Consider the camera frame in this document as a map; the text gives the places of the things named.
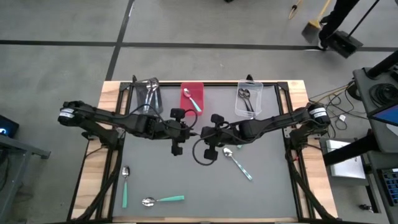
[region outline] black shoe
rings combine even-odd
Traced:
[[[325,40],[321,40],[321,38],[318,37],[318,47],[320,50],[326,51],[328,49],[328,44]]]
[[[319,24],[321,24],[321,26],[324,26],[328,24],[328,22],[329,22],[329,16],[325,16],[324,18],[321,19],[321,21],[319,21]]]

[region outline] computer monitor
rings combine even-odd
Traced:
[[[398,101],[370,112],[368,118],[398,126]]]
[[[13,138],[17,133],[19,124],[0,115],[0,134]]]

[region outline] broom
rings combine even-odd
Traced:
[[[307,40],[308,43],[312,43],[318,37],[318,33],[321,30],[321,25],[319,21],[322,19],[323,14],[328,8],[331,0],[327,0],[325,5],[323,6],[322,11],[319,13],[318,18],[316,20],[311,20],[305,26],[303,32],[301,34]]]

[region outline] clear plastic container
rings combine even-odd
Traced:
[[[236,90],[235,114],[245,118],[255,118],[261,113],[263,84],[250,80],[240,80]]]

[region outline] wooden board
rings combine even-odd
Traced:
[[[167,82],[184,82],[184,81],[163,81]],[[211,82],[236,82],[236,81],[211,81]],[[289,84],[290,98],[292,101],[293,109],[303,107],[308,103],[308,96],[305,90],[304,81],[302,80],[261,80],[260,82],[287,82]],[[109,81],[104,82],[101,96],[99,98],[98,108],[115,111],[116,101],[118,98],[120,82]],[[285,98],[282,96],[282,103],[284,111],[287,111],[287,105]],[[126,97],[123,99],[122,110],[126,105]],[[308,140],[309,144],[319,146],[318,141],[314,139]],[[91,141],[88,145],[87,153],[94,151],[100,147],[98,141]],[[117,152],[114,152],[113,158],[116,158]],[[102,149],[92,155],[90,155],[85,163],[83,164],[83,171],[78,186],[78,192],[76,195],[75,204],[73,206],[72,218],[79,217],[90,205],[95,198],[96,194],[100,191],[101,180],[104,171],[104,163],[106,160],[107,149]],[[303,150],[303,159],[305,168],[307,171],[308,182],[311,191],[320,201],[320,203],[326,208],[326,210],[337,217],[337,211],[331,193],[329,179],[326,173],[326,168],[323,163],[322,152],[319,149],[313,147],[307,147]],[[107,192],[104,208],[103,218],[107,217],[107,212],[110,203],[111,190]],[[304,217],[308,217],[308,210],[305,195],[302,190],[299,189],[300,201],[303,208]],[[114,222],[295,222],[296,218],[180,218],[180,217],[114,217]]]

